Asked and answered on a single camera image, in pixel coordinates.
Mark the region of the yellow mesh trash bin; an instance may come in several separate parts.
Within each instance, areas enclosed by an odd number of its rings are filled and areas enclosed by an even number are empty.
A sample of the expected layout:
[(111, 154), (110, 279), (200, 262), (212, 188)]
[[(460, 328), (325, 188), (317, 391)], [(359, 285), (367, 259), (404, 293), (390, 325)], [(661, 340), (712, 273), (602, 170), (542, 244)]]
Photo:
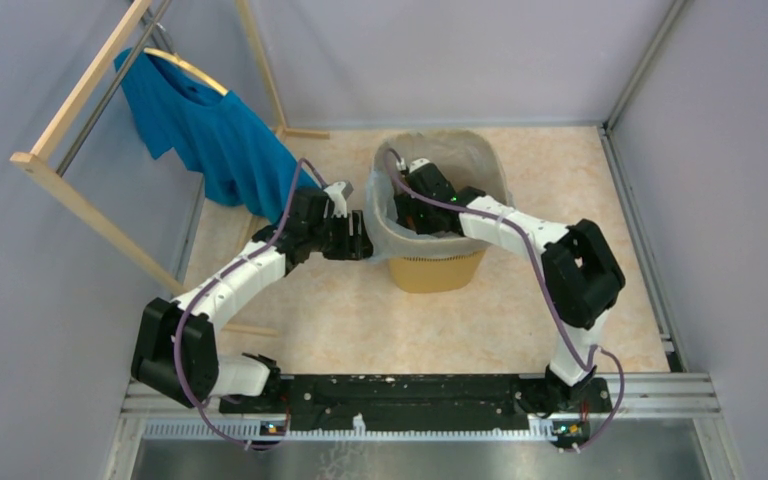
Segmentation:
[(396, 158), (407, 164), (425, 158), (455, 189), (476, 187), (511, 206), (502, 162), (490, 142), (466, 129), (412, 131), (393, 135), (376, 151), (365, 186), (363, 217), (373, 261), (387, 264), (391, 279), (408, 293), (437, 293), (468, 285), (489, 244), (452, 233), (418, 234), (397, 223), (395, 196), (401, 192), (387, 171)]

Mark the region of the light blue trash bag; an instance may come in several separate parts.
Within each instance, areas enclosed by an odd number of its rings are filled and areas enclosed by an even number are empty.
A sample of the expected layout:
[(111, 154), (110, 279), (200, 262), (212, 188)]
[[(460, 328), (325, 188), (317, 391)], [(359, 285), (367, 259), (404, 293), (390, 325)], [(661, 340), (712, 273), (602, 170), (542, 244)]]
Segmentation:
[[(389, 152), (396, 161), (402, 159), (394, 149)], [(396, 161), (387, 171), (393, 183), (401, 189), (395, 196), (397, 223), (418, 234), (452, 233), (464, 237), (458, 213), (452, 208), (464, 207), (469, 201), (488, 194), (470, 186), (455, 189), (432, 162), (415, 173), (402, 176), (397, 172)]]

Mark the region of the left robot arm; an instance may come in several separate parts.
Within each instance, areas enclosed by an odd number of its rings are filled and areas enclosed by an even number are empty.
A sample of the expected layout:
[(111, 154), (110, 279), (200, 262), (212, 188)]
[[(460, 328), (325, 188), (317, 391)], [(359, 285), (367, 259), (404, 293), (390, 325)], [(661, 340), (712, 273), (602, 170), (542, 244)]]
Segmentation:
[(257, 413), (279, 404), (273, 361), (258, 355), (222, 356), (217, 336), (267, 286), (283, 279), (312, 254), (359, 261), (373, 247), (363, 213), (350, 210), (352, 186), (300, 187), (278, 224), (258, 231), (244, 248), (194, 289), (145, 307), (132, 358), (134, 380), (187, 408), (211, 397), (242, 396)]

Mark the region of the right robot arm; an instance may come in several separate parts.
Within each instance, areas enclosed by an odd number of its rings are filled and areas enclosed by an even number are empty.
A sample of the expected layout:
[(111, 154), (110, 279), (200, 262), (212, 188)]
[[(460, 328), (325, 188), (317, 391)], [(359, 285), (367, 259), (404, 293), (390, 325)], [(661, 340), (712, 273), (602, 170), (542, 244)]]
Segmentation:
[(574, 225), (539, 219), (480, 189), (457, 190), (427, 159), (398, 160), (387, 171), (413, 202), (426, 206), (420, 221), (530, 261), (559, 340), (541, 391), (527, 407), (543, 417), (574, 411), (586, 400), (604, 326), (626, 285), (600, 227), (587, 219)]

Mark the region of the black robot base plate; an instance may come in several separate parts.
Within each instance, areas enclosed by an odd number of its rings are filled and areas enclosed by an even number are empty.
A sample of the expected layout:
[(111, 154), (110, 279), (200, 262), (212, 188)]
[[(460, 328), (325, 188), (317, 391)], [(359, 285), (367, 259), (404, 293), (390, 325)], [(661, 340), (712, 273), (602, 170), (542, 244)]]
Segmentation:
[(356, 417), (373, 432), (525, 430), (531, 416), (579, 417), (612, 407), (603, 378), (567, 387), (518, 374), (283, 376), (258, 397), (219, 404), (223, 414), (287, 417), (294, 432), (350, 430)]

